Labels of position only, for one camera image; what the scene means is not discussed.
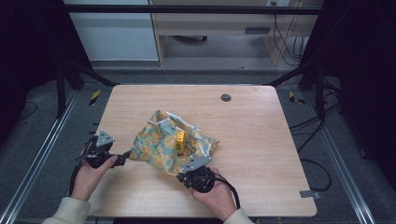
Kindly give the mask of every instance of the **cabinet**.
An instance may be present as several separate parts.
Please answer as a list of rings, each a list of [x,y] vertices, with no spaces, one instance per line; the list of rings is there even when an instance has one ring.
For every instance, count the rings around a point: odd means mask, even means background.
[[[245,6],[265,7],[269,0],[149,0],[151,5],[180,6]],[[290,0],[289,7],[321,7],[323,0]],[[160,63],[163,64],[166,37],[169,35],[258,35],[270,54],[273,65],[281,60],[290,36],[310,36],[317,16],[231,14],[166,14],[153,13],[154,34]]]
[[[65,4],[147,5],[145,0],[64,0]],[[92,64],[157,61],[148,13],[70,13]]]

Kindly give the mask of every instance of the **sleeve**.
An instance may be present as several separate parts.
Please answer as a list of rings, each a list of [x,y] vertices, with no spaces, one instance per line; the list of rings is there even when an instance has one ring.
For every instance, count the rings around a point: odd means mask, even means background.
[[[74,198],[63,198],[53,217],[46,218],[43,224],[83,224],[90,212],[91,204]]]
[[[240,208],[225,220],[224,224],[252,224],[253,222],[247,217],[245,211]]]

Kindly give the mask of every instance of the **desk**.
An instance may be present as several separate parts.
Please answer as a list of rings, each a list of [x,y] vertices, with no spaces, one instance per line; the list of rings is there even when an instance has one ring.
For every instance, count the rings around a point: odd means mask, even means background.
[[[223,102],[220,96],[230,94]],[[113,89],[98,132],[121,154],[158,110],[180,115],[219,140],[209,167],[233,184],[249,217],[311,217],[308,190],[276,90],[270,86],[120,85]],[[94,217],[213,217],[173,176],[144,161],[109,170],[90,198]]]
[[[269,7],[268,2],[269,0],[149,0],[149,3],[154,6]],[[284,2],[289,2],[288,7],[321,7],[323,5],[323,0],[289,0]],[[275,29],[274,15],[153,13],[152,21],[161,65],[163,65],[166,41],[169,35],[209,35],[209,39],[211,35],[262,36],[272,65],[278,65],[283,60],[281,54],[288,54],[281,36],[286,41],[291,36],[309,37],[317,17],[278,15],[276,19],[278,32]],[[248,28],[258,30],[251,33],[247,30]]]

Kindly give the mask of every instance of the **aluminum rail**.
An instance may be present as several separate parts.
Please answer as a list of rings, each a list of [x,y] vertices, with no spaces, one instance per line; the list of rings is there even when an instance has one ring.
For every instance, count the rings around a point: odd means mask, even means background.
[[[304,98],[307,99],[307,103],[311,109],[311,112],[316,114],[312,94],[308,94],[307,92],[303,92],[303,94]],[[359,187],[353,178],[353,174],[350,173],[349,169],[347,168],[347,164],[341,156],[337,145],[332,140],[332,136],[330,135],[330,132],[326,126],[323,126],[321,133],[324,143],[327,145],[326,148],[328,150],[329,156],[332,159],[332,164],[334,165],[335,171],[340,177],[341,183],[343,184],[346,191],[346,195],[348,196],[350,203],[355,210],[359,222],[361,224],[375,224],[375,219],[370,211],[370,208],[364,200],[361,191],[359,190]]]
[[[47,135],[46,140],[44,141],[41,148],[38,150],[37,155],[35,156],[35,160],[24,176],[20,186],[12,197],[11,201],[8,203],[6,209],[2,212],[0,216],[0,224],[11,224],[17,218],[18,213],[21,210],[21,207],[29,195],[30,190],[32,189],[35,180],[40,174],[41,168],[43,167],[48,155],[51,153],[52,147],[55,144],[56,139],[58,138],[59,133],[61,132],[69,114],[77,100],[78,91],[72,91],[71,95],[67,102],[67,108],[64,111],[64,114],[56,119],[49,134]]]

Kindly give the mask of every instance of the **white cabinet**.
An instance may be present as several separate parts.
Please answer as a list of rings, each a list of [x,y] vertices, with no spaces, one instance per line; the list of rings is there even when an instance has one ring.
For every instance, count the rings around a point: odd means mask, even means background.
[[[65,4],[147,5],[147,0],[64,0]],[[70,13],[90,61],[158,61],[149,13]]]

